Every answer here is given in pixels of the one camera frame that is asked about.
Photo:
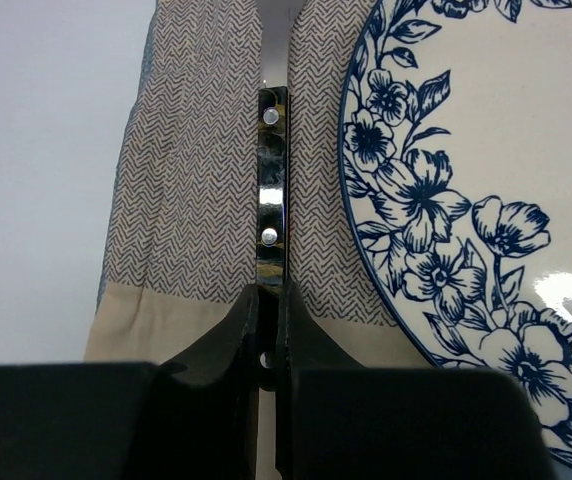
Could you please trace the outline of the blue floral plate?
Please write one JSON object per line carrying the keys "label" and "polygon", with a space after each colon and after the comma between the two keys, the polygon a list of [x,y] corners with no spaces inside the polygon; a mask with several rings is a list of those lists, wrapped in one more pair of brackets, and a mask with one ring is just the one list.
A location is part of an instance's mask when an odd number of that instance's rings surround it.
{"label": "blue floral plate", "polygon": [[368,275],[442,368],[512,375],[572,468],[572,1],[379,1],[340,185]]}

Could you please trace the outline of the knife with black handle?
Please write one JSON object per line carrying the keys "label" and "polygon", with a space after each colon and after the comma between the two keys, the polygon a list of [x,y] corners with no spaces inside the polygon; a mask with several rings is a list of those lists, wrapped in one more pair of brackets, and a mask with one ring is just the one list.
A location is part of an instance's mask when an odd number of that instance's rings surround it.
{"label": "knife with black handle", "polygon": [[279,298],[288,275],[289,91],[262,88],[257,118],[256,283],[259,288],[259,384],[275,389]]}

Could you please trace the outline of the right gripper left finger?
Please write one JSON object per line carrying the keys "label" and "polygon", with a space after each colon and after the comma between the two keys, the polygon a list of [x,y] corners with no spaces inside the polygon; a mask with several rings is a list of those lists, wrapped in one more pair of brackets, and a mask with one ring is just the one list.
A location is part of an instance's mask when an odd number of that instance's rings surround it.
{"label": "right gripper left finger", "polygon": [[243,288],[225,317],[160,365],[162,464],[181,479],[253,479],[258,434],[259,292]]}

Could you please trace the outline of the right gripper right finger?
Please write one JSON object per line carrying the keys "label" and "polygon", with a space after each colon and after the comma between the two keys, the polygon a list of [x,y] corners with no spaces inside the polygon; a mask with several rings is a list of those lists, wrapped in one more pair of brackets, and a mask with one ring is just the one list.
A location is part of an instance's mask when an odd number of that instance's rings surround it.
{"label": "right gripper right finger", "polygon": [[284,479],[294,477],[293,401],[300,370],[361,369],[309,313],[297,283],[288,279],[279,297],[275,343],[275,466]]}

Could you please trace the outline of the blue beige checked cloth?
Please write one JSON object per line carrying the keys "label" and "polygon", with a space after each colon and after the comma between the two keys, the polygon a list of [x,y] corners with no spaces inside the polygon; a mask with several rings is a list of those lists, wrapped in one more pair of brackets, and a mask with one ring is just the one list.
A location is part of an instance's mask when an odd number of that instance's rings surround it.
{"label": "blue beige checked cloth", "polygon": [[[291,37],[290,270],[313,319],[369,367],[426,361],[354,246],[337,117],[369,1],[309,1]],[[255,278],[260,38],[252,1],[160,1],[117,165],[88,361],[164,362]]]}

